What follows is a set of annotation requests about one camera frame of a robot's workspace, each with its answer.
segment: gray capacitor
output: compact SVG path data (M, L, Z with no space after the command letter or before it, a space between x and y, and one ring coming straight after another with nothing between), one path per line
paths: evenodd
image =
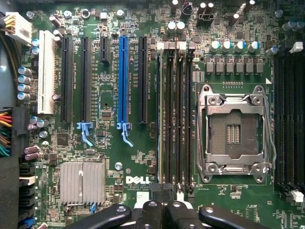
M289 22L287 22L284 25L282 25L282 29L284 31L289 31L289 30L291 30L295 26L296 26L296 21L295 20L290 20Z
M24 158L27 161L35 160L39 157L39 153L27 154Z
M38 146L31 146L31 147L27 147L24 149L24 153L25 154L33 154L36 153L40 150L40 148Z
M46 128L49 125L49 121L48 120L39 120L36 124L39 128Z

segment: black connector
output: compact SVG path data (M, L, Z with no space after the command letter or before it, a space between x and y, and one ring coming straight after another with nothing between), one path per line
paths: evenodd
M61 121L72 121L73 41L62 40L61 58Z
M90 121L91 110L91 41L81 38L81 122Z

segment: electrolytic capacitor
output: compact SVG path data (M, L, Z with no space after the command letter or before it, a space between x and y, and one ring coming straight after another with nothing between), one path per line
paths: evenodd
M231 17L231 19L229 21L229 25L234 26L238 19L239 19L239 14L237 14L237 13L234 14L233 17Z
M284 25L282 25L282 29L284 31L289 31L289 30L291 30L295 26L296 26L296 21L295 20L290 20L289 22L287 22Z
M173 21L169 22L167 25L167 31L169 33L173 33L173 32L175 32L175 30L176 30L176 23Z
M25 92L25 93L28 93L30 91L30 88L31 88L30 86L23 84L23 83L18 84L18 87L17 87L18 91Z
M54 94L54 95L52 95L52 100L53 101L60 101L61 100L61 96L59 94Z
M183 32L184 28L185 28L185 23L183 21L177 23L177 32Z
M259 47L258 42L252 42L251 44L248 45L248 51L249 52L255 52Z
M30 69L28 69L28 68L20 67L20 68L18 69L18 73L19 73L20 75L29 76L29 75L31 75L32 71L31 71Z
M197 11L197 15L199 14L203 14L206 8L206 4L204 2L200 3L198 11Z
M46 128L49 125L49 121L48 120L39 120L36 124L39 128Z
M60 27L60 26L61 26L61 22L60 22L57 18L55 18L53 15L51 15L51 16L49 17L49 20L50 20L50 22L52 22L52 24L53 24L55 27Z
M17 95L17 98L19 100L23 100L23 101L29 101L31 99L30 94L24 93L24 92L19 92Z
M32 116L30 118L30 123L35 125L38 122L39 118L37 116Z
M54 37L53 39L54 39L56 45L57 45L59 48L61 48L61 47L62 47L62 40L61 40L61 38L60 38L60 37Z
M254 6L254 4L255 4L254 0L247 1L246 6L244 7L244 13L249 12L252 9L252 7Z
M33 154L26 154L24 159L27 161L35 160L39 157L39 153L33 153Z
M305 26L305 21L298 21L296 25L292 28L292 31L300 30L304 28L304 26Z
M38 146L30 146L24 149L24 153L25 154L33 154L36 153L40 150L40 148Z
M42 139L45 139L48 136L48 132L43 130L43 131L39 132L38 136Z
M227 51L229 51L230 47L231 47L231 43L229 41L226 41L222 44L221 50L223 52L227 52Z
M234 51L241 52L245 47L246 47L245 42L238 42L236 45L234 45Z
M213 41L212 44L210 45L210 51L211 52L216 52L217 49L219 48L220 43L218 41Z
M18 76L18 82L19 83L25 83L25 84L29 84L31 82L31 78L25 76L25 75L20 75Z

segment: pci slot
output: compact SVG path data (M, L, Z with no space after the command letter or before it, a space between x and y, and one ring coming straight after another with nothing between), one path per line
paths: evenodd
M101 36L100 39L100 61L104 64L110 64L110 41L105 36Z
M140 124L147 123L147 37L139 38L139 116Z
M90 121L91 110L91 41L81 38L81 122Z
M62 40L61 58L61 121L72 121L73 41Z
M129 41L128 37L119 37L119 82L118 82L118 121L117 129L122 130L123 141L130 147L133 143L128 139L130 123L128 122L129 93Z
M38 110L39 114L54 114L55 41L50 31L39 31Z

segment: heatsink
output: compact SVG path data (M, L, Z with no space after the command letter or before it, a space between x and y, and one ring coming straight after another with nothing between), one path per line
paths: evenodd
M60 193L62 204L103 204L105 163L61 164Z

